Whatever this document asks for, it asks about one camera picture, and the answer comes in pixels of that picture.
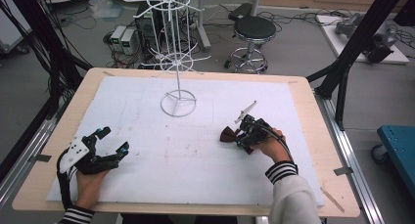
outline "rotating wire display stand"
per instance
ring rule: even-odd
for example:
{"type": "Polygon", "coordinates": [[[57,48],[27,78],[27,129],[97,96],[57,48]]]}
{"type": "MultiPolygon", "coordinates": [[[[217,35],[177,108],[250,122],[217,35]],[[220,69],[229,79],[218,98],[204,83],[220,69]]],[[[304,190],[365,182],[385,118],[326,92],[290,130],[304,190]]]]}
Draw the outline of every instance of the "rotating wire display stand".
{"type": "MultiPolygon", "coordinates": [[[[156,38],[156,50],[151,49],[151,52],[159,61],[163,73],[176,74],[177,89],[165,93],[161,98],[161,109],[168,115],[181,117],[192,113],[196,108],[197,99],[190,91],[181,89],[180,74],[186,71],[195,71],[193,69],[194,61],[206,60],[210,56],[201,59],[193,59],[192,51],[196,47],[192,47],[189,29],[189,8],[200,11],[201,9],[189,5],[191,0],[123,0],[125,2],[142,2],[146,1],[149,8],[140,15],[134,18],[140,18],[147,13],[152,13],[153,10],[161,12],[162,25],[164,27],[164,38],[166,50],[161,50],[159,40],[156,38]],[[181,38],[180,23],[183,26],[184,21],[179,21],[179,11],[184,10],[186,15],[185,27],[187,28],[187,42],[181,38]]],[[[153,33],[155,37],[157,34],[154,17],[152,18],[153,33]]],[[[143,66],[153,66],[154,64],[142,64],[143,66]]]]}

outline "hand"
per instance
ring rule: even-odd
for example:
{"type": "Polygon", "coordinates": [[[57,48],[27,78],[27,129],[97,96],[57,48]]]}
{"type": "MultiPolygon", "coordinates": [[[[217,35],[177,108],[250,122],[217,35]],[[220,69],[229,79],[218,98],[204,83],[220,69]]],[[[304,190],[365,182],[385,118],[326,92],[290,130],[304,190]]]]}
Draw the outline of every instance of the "hand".
{"type": "Polygon", "coordinates": [[[77,206],[92,210],[100,197],[100,189],[105,176],[110,171],[104,171],[97,174],[84,175],[76,171],[76,180],[78,186],[77,206]]]}
{"type": "MultiPolygon", "coordinates": [[[[280,135],[284,141],[286,141],[286,137],[283,135],[281,130],[277,130],[276,128],[272,128],[274,132],[280,135]]],[[[284,147],[273,137],[271,134],[268,133],[268,138],[260,144],[255,146],[251,146],[251,149],[260,149],[264,154],[271,157],[275,163],[280,161],[291,161],[288,152],[284,149],[284,147]]]]}

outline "wooden table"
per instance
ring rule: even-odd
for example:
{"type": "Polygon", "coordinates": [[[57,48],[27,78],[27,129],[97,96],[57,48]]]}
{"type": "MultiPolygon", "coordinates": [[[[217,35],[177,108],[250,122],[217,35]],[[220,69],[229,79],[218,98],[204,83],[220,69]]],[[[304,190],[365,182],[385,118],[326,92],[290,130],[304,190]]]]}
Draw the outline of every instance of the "wooden table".
{"type": "MultiPolygon", "coordinates": [[[[137,69],[93,68],[89,70],[42,152],[43,155],[49,155],[52,158],[49,162],[38,161],[33,166],[13,201],[13,208],[17,210],[62,210],[63,206],[60,202],[46,201],[51,184],[56,178],[56,161],[59,154],[71,142],[101,80],[105,76],[151,77],[159,73],[154,70],[137,69]]],[[[175,75],[165,74],[160,78],[175,78],[175,75]]],[[[360,210],[346,176],[337,176],[334,172],[334,169],[341,168],[342,164],[305,78],[214,72],[205,72],[203,75],[188,72],[182,74],[181,78],[287,83],[325,200],[325,205],[318,208],[318,214],[321,217],[355,217],[359,215],[360,210]]],[[[95,210],[264,216],[268,215],[269,206],[105,202],[99,203],[95,210]]]]}

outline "floor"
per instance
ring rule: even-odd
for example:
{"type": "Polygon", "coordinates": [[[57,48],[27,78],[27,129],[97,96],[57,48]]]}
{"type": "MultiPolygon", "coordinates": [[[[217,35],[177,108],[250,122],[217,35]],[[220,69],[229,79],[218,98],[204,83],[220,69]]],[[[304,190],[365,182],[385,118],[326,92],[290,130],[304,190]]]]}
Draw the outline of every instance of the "floor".
{"type": "MultiPolygon", "coordinates": [[[[121,4],[121,14],[114,19],[92,19],[86,10],[75,15],[65,15],[84,10],[86,0],[64,3],[55,10],[60,18],[71,21],[64,32],[74,47],[94,67],[107,67],[111,64],[111,52],[103,37],[113,31],[118,24],[129,24],[135,14],[134,6],[121,4]]],[[[226,5],[233,10],[233,5],[226,5]]],[[[281,8],[260,8],[273,14],[293,17],[310,10],[287,10],[281,8]]],[[[208,7],[205,19],[211,49],[200,52],[196,57],[211,56],[197,63],[198,71],[231,72],[223,67],[227,56],[245,44],[232,38],[232,26],[227,11],[219,6],[208,7]]],[[[267,57],[269,68],[262,74],[308,76],[330,65],[335,53],[327,42],[322,29],[309,22],[292,21],[280,23],[282,30],[265,44],[261,50],[267,57]]],[[[397,42],[396,47],[405,55],[414,57],[415,51],[397,42]]],[[[365,178],[373,193],[385,223],[413,223],[415,201],[405,190],[391,163],[379,165],[371,158],[371,149],[380,144],[376,129],[383,124],[414,125],[415,101],[415,61],[407,65],[369,65],[356,63],[349,74],[346,95],[345,128],[353,146],[365,178]]],[[[0,59],[0,160],[13,148],[34,116],[48,99],[48,76],[32,53],[12,52],[0,59]]],[[[321,80],[311,83],[317,87],[321,80]]],[[[333,101],[336,103],[336,92],[333,101]]],[[[53,223],[59,220],[62,212],[22,212],[11,207],[14,194],[11,194],[0,210],[1,224],[14,223],[53,223]]],[[[93,223],[110,224],[116,222],[116,213],[99,213],[93,223]]],[[[175,223],[192,223],[193,216],[174,216],[175,223]]],[[[252,217],[240,217],[240,223],[253,223],[252,217]]],[[[327,223],[368,223],[364,214],[356,218],[329,218],[327,223]]]]}

